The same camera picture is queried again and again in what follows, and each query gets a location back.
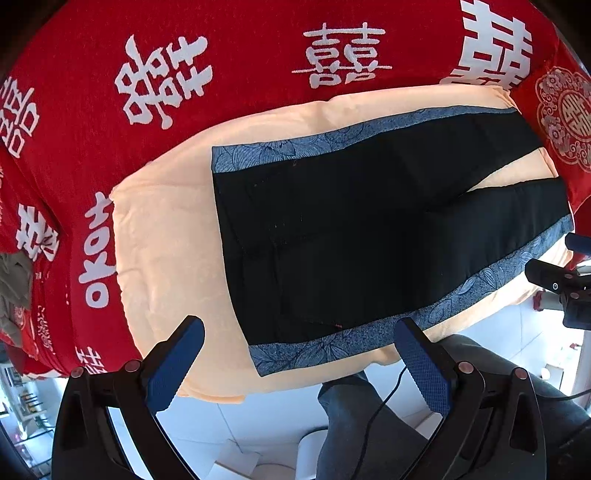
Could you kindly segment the red cover white characters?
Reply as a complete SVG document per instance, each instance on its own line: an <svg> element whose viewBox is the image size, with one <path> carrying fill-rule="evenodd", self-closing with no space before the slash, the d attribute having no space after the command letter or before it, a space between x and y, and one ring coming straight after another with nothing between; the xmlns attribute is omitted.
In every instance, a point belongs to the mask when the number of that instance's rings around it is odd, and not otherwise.
<svg viewBox="0 0 591 480"><path fill-rule="evenodd" d="M108 196L199 131L290 104L463 81L534 85L572 57L528 1L5 1L1 247L36 275L32 372L137 355Z"/></svg>

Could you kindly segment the person's jeans leg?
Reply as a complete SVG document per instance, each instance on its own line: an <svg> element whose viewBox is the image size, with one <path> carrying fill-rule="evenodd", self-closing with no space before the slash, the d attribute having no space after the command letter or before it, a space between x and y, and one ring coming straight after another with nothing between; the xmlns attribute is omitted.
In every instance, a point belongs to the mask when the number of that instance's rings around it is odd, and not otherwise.
<svg viewBox="0 0 591 480"><path fill-rule="evenodd" d="M556 340L540 333L520 353L507 359L499 349L489 350L476 340L460 334L440 344L456 360L467 359L478 368L508 373L516 366L531 373L541 370L559 348ZM535 390L544 426L549 479L590 477L590 417L573 400L549 382L537 377ZM418 426L429 416L425 402L417 395L394 395L388 404L365 372L332 380L322 385L318 402L328 416L328 436L318 456L318 479L352 479L361 464L359 479L398 479L427 443Z"/></svg>

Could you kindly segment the grey crumpled cloth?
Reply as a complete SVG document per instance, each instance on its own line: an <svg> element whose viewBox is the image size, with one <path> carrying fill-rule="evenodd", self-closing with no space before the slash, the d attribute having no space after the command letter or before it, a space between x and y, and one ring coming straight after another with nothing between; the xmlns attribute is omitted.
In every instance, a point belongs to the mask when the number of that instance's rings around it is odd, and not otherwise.
<svg viewBox="0 0 591 480"><path fill-rule="evenodd" d="M22 251L1 254L1 332L17 348L23 347L15 310L31 307L32 262Z"/></svg>

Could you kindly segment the red embroidered cushion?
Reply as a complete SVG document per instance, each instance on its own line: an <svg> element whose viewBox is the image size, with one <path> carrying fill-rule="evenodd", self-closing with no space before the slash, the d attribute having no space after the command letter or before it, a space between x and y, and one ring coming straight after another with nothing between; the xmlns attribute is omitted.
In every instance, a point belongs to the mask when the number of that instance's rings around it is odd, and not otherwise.
<svg viewBox="0 0 591 480"><path fill-rule="evenodd" d="M590 198L590 76L562 39L512 98L564 180L574 211Z"/></svg>

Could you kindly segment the black pants blue patterned trim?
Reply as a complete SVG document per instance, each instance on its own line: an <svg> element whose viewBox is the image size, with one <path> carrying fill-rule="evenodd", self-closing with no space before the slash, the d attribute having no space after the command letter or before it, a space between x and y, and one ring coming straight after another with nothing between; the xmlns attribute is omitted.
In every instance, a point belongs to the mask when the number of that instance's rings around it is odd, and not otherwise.
<svg viewBox="0 0 591 480"><path fill-rule="evenodd" d="M541 149L513 108L432 107L301 138L216 146L226 281L262 376L430 328L573 228L555 177L485 180Z"/></svg>

